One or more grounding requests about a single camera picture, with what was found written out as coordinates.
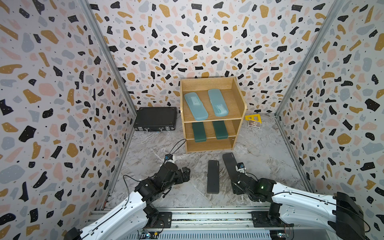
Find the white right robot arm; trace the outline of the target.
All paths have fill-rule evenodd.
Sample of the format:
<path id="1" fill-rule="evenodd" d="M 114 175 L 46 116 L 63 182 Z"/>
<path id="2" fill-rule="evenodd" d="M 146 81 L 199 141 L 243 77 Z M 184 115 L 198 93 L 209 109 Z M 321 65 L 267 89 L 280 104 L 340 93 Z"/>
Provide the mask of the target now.
<path id="1" fill-rule="evenodd" d="M 329 230 L 343 240 L 366 238 L 363 211 L 347 194 L 309 193 L 240 172 L 231 174 L 230 179 L 235 194 L 245 194 L 253 202 L 270 203 L 268 220 L 273 226 L 304 225 Z"/>

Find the black pencil case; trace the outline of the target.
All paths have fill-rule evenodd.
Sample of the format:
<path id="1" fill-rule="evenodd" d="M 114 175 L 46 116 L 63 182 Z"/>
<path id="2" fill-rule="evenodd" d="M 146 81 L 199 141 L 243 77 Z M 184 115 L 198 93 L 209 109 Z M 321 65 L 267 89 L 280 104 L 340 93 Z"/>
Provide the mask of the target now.
<path id="1" fill-rule="evenodd" d="M 216 160 L 208 161 L 207 193 L 218 194 L 220 192 L 220 168 Z"/>
<path id="2" fill-rule="evenodd" d="M 233 153 L 223 154 L 223 161 L 225 163 L 227 172 L 232 182 L 236 182 L 239 172 L 236 170 L 237 161 Z"/>

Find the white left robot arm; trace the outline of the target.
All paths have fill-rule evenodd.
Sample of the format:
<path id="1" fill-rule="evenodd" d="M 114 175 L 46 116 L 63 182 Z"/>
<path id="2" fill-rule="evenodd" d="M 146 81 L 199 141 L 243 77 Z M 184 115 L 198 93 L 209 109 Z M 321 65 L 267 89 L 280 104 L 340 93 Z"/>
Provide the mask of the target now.
<path id="1" fill-rule="evenodd" d="M 65 240 L 123 240 L 129 234 L 146 227 L 154 227 L 163 220 L 153 202 L 164 198 L 174 185 L 190 180 L 191 170 L 179 169 L 166 162 L 159 171 L 138 183 L 133 192 L 119 205 L 87 227 L 73 227 L 64 236 Z"/>

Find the light blue pencil case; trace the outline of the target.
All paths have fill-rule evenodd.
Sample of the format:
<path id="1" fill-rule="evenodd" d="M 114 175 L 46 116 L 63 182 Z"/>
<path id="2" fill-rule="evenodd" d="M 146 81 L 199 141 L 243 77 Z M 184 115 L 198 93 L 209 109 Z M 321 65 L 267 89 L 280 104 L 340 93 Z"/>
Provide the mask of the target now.
<path id="1" fill-rule="evenodd" d="M 209 117 L 209 114 L 204 107 L 203 102 L 195 92 L 186 93 L 185 100 L 192 112 L 192 115 L 196 121 L 203 121 Z"/>
<path id="2" fill-rule="evenodd" d="M 226 105 L 221 90 L 211 89 L 208 90 L 211 105 L 216 117 L 225 117 L 229 114 L 229 109 Z"/>

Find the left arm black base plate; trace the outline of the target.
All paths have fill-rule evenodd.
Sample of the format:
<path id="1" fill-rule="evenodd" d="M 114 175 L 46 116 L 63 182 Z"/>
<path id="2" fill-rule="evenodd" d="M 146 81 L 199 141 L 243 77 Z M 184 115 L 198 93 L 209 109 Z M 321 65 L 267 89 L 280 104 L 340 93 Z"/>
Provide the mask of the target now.
<path id="1" fill-rule="evenodd" d="M 172 225 L 172 212 L 159 212 L 148 219 L 145 229 L 169 229 Z"/>

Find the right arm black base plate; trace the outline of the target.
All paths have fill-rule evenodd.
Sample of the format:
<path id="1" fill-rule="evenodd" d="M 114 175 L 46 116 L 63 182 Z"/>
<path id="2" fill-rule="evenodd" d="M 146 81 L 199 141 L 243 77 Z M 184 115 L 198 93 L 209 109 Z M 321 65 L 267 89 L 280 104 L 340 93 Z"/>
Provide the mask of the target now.
<path id="1" fill-rule="evenodd" d="M 279 219 L 270 219 L 266 211 L 251 212 L 251 219 L 254 228 L 269 228 L 269 227 L 293 227 L 294 224 L 285 224 Z"/>

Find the dark green pencil case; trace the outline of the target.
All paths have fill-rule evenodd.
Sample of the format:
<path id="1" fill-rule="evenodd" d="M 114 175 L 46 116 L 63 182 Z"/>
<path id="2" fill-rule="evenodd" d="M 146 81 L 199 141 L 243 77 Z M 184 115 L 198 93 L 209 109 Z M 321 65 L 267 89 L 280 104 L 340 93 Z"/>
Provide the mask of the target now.
<path id="1" fill-rule="evenodd" d="M 205 142 L 207 140 L 205 127 L 203 122 L 192 123 L 194 140 L 196 143 Z"/>
<path id="2" fill-rule="evenodd" d="M 224 121 L 213 122 L 213 127 L 217 140 L 225 140 L 229 137 L 227 127 Z"/>

